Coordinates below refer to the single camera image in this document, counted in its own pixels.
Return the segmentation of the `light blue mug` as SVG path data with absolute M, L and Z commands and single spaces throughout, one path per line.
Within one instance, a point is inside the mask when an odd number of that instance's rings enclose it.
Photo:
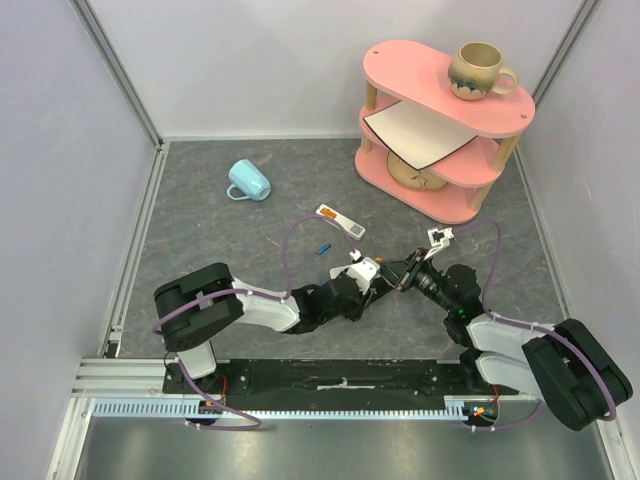
M 263 201 L 271 193 L 271 184 L 248 159 L 237 161 L 229 170 L 227 196 L 234 201 Z

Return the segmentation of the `white remote orange batteries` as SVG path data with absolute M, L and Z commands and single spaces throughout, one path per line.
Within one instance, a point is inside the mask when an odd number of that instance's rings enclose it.
M 366 229 L 362 225 L 354 222 L 326 204 L 320 204 L 315 213 L 334 221 L 355 240 L 361 240 L 366 233 Z

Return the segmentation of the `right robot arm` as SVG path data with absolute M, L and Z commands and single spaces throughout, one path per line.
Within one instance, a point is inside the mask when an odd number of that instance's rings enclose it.
M 488 311 L 474 269 L 455 264 L 442 272 L 426 252 L 388 261 L 381 277 L 398 291 L 416 289 L 446 312 L 451 339 L 464 347 L 458 381 L 477 394 L 504 386 L 542 401 L 564 426 L 580 431 L 615 418 L 633 395 L 627 376 L 577 319 L 534 324 Z

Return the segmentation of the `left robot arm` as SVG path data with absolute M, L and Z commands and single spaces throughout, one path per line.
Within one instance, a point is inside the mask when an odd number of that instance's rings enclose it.
M 251 286 L 233 277 L 227 264 L 214 263 L 156 289 L 159 320 L 154 331 L 185 367 L 185 382 L 208 393 L 220 378 L 211 343 L 215 335 L 233 323 L 304 334 L 336 317 L 356 321 L 372 298 L 379 270 L 366 257 L 332 269 L 322 285 L 286 293 Z

